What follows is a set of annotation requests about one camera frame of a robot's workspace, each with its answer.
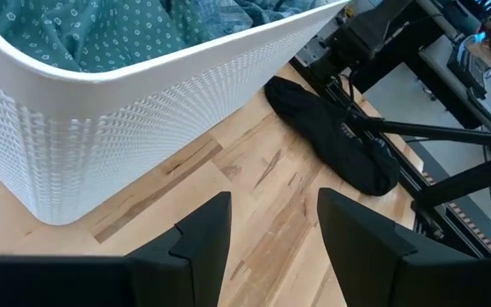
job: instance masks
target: patterned cloth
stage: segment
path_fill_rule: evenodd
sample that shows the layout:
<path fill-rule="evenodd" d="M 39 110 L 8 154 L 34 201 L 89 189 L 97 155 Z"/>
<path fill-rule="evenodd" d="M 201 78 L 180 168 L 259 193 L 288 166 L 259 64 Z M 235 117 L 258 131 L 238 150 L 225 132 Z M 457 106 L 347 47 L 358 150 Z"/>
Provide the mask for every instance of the patterned cloth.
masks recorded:
<path fill-rule="evenodd" d="M 0 0 L 0 34 L 25 54 L 106 72 L 211 39 L 190 0 Z"/>
<path fill-rule="evenodd" d="M 236 0 L 236 3 L 253 19 L 253 26 L 300 14 L 327 2 L 327 0 Z"/>

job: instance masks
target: light stand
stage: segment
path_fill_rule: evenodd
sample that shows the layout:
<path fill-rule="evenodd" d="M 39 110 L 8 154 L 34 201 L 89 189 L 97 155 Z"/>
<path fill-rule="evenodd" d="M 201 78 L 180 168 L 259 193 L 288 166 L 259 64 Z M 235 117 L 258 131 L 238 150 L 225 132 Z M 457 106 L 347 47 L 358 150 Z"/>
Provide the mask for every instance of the light stand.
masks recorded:
<path fill-rule="evenodd" d="M 429 125 L 414 125 L 368 117 L 350 99 L 338 79 L 328 84 L 314 77 L 308 68 L 296 60 L 291 64 L 318 95 L 341 107 L 349 109 L 345 123 L 359 137 L 383 140 L 400 165 L 399 183 L 414 199 L 412 208 L 426 235 L 442 244 L 477 258 L 491 257 L 491 249 L 466 224 L 448 202 L 461 196 L 491 186 L 491 160 L 430 185 L 418 169 L 384 134 L 421 136 L 429 139 L 474 143 L 491 147 L 491 132 L 453 129 Z"/>

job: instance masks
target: white laundry basket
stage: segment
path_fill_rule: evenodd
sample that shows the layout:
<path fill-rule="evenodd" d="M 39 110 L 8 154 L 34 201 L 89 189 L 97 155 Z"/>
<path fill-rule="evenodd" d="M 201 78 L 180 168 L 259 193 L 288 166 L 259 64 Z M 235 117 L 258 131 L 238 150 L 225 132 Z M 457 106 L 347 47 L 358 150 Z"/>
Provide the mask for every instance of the white laundry basket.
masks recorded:
<path fill-rule="evenodd" d="M 0 36 L 0 180 L 45 223 L 79 219 L 242 107 L 346 2 L 101 73 Z"/>

